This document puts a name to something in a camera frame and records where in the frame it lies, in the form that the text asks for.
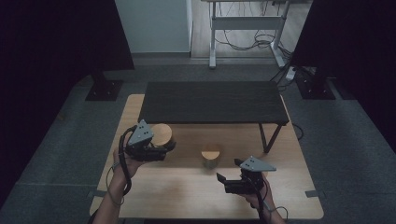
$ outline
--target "black tabletop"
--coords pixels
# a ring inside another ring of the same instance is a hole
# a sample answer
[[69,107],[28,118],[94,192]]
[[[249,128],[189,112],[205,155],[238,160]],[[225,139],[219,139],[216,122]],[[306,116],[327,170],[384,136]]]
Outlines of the black tabletop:
[[275,82],[150,82],[139,120],[147,123],[276,123],[289,118]]

